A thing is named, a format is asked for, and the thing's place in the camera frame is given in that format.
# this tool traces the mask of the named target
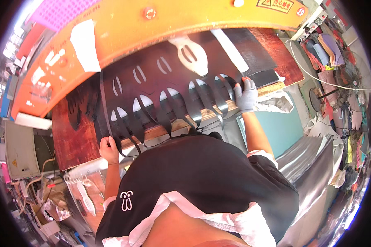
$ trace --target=wooden plank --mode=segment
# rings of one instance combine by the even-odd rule
[[[278,67],[275,68],[275,71],[280,76],[286,77],[286,80],[284,81],[286,86],[290,86],[294,83],[304,80],[304,76],[292,55],[290,52],[288,52],[286,46],[279,39],[279,37],[276,36],[272,29],[248,29],[276,62]]]
[[[93,122],[82,114],[78,131],[74,131],[67,112],[65,98],[52,109],[52,135],[61,171],[100,157]]]
[[[271,29],[250,28],[252,34],[267,49],[270,56],[278,65],[275,71],[280,76],[285,76],[285,82],[277,82],[258,89],[258,95],[263,96],[271,92],[282,89],[304,79],[303,74],[291,54],[288,52],[282,41],[276,36]],[[233,101],[227,101],[229,110],[236,108]],[[207,109],[202,111],[202,120],[216,117],[216,115]],[[52,110],[53,135],[56,156],[60,170],[66,170],[76,165],[91,161],[100,157],[99,147],[96,139],[96,133],[93,122],[89,122],[85,116],[81,117],[79,130],[74,131],[69,123],[67,115],[67,101],[62,99]],[[172,123],[172,131],[186,127],[187,124],[177,119]],[[167,134],[162,126],[155,126],[145,131],[145,140],[152,140],[158,136]],[[123,149],[132,147],[130,140],[122,141]]]

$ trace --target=white paper note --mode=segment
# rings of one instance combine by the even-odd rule
[[[92,19],[81,22],[73,27],[70,36],[75,53],[85,72],[100,72],[95,47],[95,31]]]

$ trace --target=warning label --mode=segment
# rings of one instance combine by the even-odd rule
[[[259,0],[257,7],[277,10],[283,13],[288,13],[294,2],[289,0]]]

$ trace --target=electrical box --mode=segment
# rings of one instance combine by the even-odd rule
[[[5,123],[5,149],[11,179],[40,175],[37,162],[33,128]]]

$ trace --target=white cable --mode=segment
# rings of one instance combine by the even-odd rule
[[[305,71],[305,73],[307,73],[308,75],[310,75],[312,78],[315,78],[316,80],[318,80],[320,82],[323,82],[325,84],[328,84],[328,85],[331,85],[331,86],[337,86],[337,87],[340,87],[340,88],[343,88],[343,89],[349,89],[349,90],[371,90],[371,89],[353,89],[353,88],[349,88],[349,87],[339,86],[339,85],[331,84],[331,83],[328,83],[328,82],[324,82],[324,81],[320,80],[319,78],[316,78],[316,77],[312,76],[303,67],[301,67],[301,65],[297,61],[296,56],[294,55],[293,47],[291,46],[291,40],[290,40],[290,48],[291,48],[291,52],[293,53],[294,60],[296,61],[296,63],[298,64],[298,66],[300,68],[302,68],[302,70]]]
[[[38,182],[38,181],[40,181],[40,180],[43,179],[45,164],[48,163],[49,161],[54,161],[54,160],[55,160],[55,152],[56,152],[56,150],[54,151],[54,157],[53,157],[53,158],[47,159],[47,160],[44,162],[44,164],[43,164],[43,169],[42,169],[42,171],[41,171],[41,176],[40,176],[39,178],[36,178],[35,180],[32,180],[32,181],[30,181],[30,182],[28,183],[28,185],[26,186],[26,189],[25,189],[26,193],[27,193],[27,190],[28,190],[29,186],[30,186],[32,183]],[[26,206],[26,197],[25,197],[25,199],[23,200],[22,209],[20,210],[19,215],[21,215],[21,214],[23,213],[23,211],[25,210],[25,206]]]

